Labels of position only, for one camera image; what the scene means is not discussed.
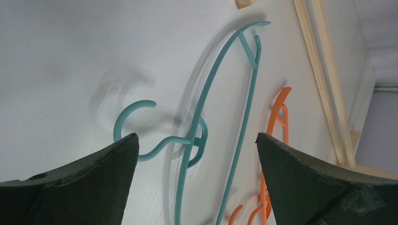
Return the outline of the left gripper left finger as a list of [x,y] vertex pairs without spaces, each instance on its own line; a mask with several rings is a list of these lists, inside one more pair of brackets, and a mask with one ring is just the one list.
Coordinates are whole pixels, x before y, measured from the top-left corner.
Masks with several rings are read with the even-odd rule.
[[135,133],[27,180],[0,184],[3,225],[119,225],[139,143]]

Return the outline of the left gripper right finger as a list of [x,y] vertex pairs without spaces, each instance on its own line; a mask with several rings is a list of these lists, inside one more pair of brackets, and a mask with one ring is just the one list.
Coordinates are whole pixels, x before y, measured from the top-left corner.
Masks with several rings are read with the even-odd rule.
[[278,225],[395,225],[398,182],[332,165],[272,136],[256,140]]

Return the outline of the teal plastic hanger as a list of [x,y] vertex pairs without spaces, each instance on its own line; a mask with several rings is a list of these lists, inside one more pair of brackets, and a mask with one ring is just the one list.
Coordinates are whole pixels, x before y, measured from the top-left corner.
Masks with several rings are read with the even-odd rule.
[[243,216],[258,203],[258,159],[252,105],[257,70],[245,51],[256,55],[258,24],[235,25],[203,52],[190,77],[167,75],[159,91],[137,76],[114,82],[104,102],[113,117],[128,105],[152,98],[157,109],[138,109],[123,126],[136,132],[143,155],[169,136],[185,139],[207,133],[203,150],[170,142],[138,162],[124,212],[124,225],[226,224],[238,205]]

